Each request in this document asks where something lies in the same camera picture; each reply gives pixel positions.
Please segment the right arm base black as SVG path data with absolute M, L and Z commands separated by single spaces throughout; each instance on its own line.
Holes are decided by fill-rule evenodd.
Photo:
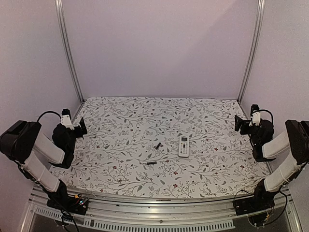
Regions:
M 240 192 L 248 193 L 246 198 L 236 199 Z M 244 190 L 238 191 L 233 198 L 233 208 L 237 216 L 255 213 L 275 206 L 274 198 L 277 192 L 266 192 L 255 196 Z

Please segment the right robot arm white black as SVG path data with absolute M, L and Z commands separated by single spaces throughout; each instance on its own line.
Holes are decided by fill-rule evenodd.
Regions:
M 286 155 L 282 163 L 256 186 L 256 191 L 260 192 L 250 199 L 249 204 L 254 211 L 259 211 L 268 203 L 264 192 L 278 192 L 309 163 L 309 122 L 287 120 L 285 130 L 275 136 L 274 123 L 262 119 L 258 113 L 249 120 L 239 116 L 235 116 L 234 120 L 235 131 L 249 137 L 256 162 L 272 162 L 280 155 Z

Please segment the white remote control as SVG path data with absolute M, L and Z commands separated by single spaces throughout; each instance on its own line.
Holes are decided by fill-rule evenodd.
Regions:
M 189 157 L 189 137 L 180 136 L 179 137 L 179 148 L 178 148 L 178 156 L 180 158 L 188 158 Z

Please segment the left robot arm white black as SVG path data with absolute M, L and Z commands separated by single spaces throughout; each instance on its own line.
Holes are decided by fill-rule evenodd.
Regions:
M 53 202 L 67 210 L 72 205 L 70 196 L 58 191 L 62 186 L 60 180 L 49 172 L 37 155 L 44 156 L 53 166 L 68 169 L 74 159 L 76 139 L 86 134 L 84 119 L 80 120 L 79 126 L 73 126 L 68 115 L 61 117 L 52 140 L 44 135 L 40 122 L 19 120 L 0 136 L 0 151 L 15 162 L 27 178 L 41 184 L 47 192 L 56 192 Z

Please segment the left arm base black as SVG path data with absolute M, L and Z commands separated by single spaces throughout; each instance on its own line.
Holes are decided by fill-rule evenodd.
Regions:
M 65 212 L 86 215 L 88 209 L 88 199 L 81 194 L 75 196 L 61 196 L 56 192 L 48 193 L 47 206 L 63 210 Z

